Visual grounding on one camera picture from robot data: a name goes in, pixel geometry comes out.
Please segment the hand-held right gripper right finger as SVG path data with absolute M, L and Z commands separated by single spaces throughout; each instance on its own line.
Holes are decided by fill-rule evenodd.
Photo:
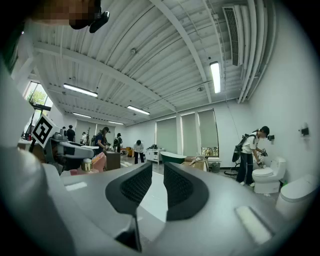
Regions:
M 166 163 L 164 227 L 143 256 L 272 256 L 284 218 L 230 178 Z

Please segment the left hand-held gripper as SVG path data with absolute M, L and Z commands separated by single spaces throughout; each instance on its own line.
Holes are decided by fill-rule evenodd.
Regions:
M 35 124 L 31 135 L 41 146 L 45 163 L 56 167 L 59 173 L 77 169 L 84 158 L 95 156 L 93 149 L 68 141 L 63 129 L 43 114 Z

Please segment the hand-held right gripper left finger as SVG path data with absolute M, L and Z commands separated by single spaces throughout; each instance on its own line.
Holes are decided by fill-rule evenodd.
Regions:
M 152 184 L 151 163 L 62 177 L 80 210 L 113 238 L 137 230 L 137 209 Z

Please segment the green bathtub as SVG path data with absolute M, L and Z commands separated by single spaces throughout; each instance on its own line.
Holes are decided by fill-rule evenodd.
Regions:
M 185 161 L 186 156 L 171 153 L 168 151 L 161 151 L 161 158 L 163 163 L 176 163 L 176 164 L 182 164 Z

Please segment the orange-pink towel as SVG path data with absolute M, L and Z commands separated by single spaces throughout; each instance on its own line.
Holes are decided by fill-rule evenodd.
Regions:
M 91 171 L 83 171 L 80 167 L 77 169 L 71 169 L 70 175 L 76 176 L 76 175 L 86 175 L 86 174 L 97 174 L 97 173 L 103 173 L 105 171 L 105 165 L 106 165 L 106 156 L 103 152 L 100 154 L 94 156 L 92 159 L 93 169 Z

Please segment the cardboard box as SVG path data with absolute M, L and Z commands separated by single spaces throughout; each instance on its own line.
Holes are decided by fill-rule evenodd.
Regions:
M 207 172 L 209 169 L 208 159 L 204 156 L 187 156 L 182 165 L 190 166 L 204 172 Z

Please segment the dark brown cabinet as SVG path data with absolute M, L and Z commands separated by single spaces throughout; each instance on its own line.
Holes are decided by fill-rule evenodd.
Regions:
M 106 156 L 106 164 L 105 164 L 106 171 L 116 170 L 121 167 L 120 153 L 113 152 L 113 151 L 105 151 L 104 154 Z

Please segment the white cabinet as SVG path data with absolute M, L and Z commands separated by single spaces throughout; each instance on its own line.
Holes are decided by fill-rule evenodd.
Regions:
M 152 149 L 148 148 L 145 152 L 145 158 L 147 161 L 156 162 L 158 165 L 163 161 L 161 152 L 165 152 L 164 148 Z

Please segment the grey window blind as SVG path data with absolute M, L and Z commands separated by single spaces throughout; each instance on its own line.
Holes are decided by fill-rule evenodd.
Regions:
M 185 156 L 195 156 L 198 151 L 195 113 L 182 115 L 181 127 L 183 154 Z
M 198 112 L 200 140 L 202 148 L 219 146 L 218 130 L 213 109 Z
M 177 153 L 177 121 L 176 118 L 163 119 L 156 122 L 156 145 L 166 152 Z

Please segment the black backpack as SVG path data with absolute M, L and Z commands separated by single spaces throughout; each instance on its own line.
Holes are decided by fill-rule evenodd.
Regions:
M 249 134 L 243 135 L 241 141 L 235 146 L 234 151 L 233 151 L 233 156 L 232 156 L 233 163 L 236 163 L 238 161 L 238 159 L 240 158 L 243 144 L 247 140 L 247 138 L 249 138 L 249 137 L 250 137 Z

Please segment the window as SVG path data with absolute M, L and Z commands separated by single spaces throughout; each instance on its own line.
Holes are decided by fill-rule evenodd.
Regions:
M 53 102 L 45 92 L 42 85 L 38 82 L 31 81 L 27 86 L 24 98 L 30 103 L 35 110 L 50 111 Z

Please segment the white toilet with tank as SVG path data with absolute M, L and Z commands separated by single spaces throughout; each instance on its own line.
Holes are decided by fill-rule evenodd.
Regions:
M 256 194 L 278 193 L 280 180 L 285 176 L 287 161 L 276 157 L 270 162 L 269 167 L 257 168 L 252 172 L 255 183 L 253 191 Z

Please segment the white tankless toilet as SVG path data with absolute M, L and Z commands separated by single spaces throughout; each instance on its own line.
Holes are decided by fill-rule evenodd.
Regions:
M 302 217 L 320 187 L 320 178 L 311 174 L 284 185 L 279 193 L 275 208 L 287 220 Z

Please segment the white ceiling air conditioner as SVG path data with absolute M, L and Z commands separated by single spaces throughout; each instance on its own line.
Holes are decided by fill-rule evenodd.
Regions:
M 232 64 L 236 67 L 244 63 L 244 25 L 240 5 L 223 6 L 231 47 Z

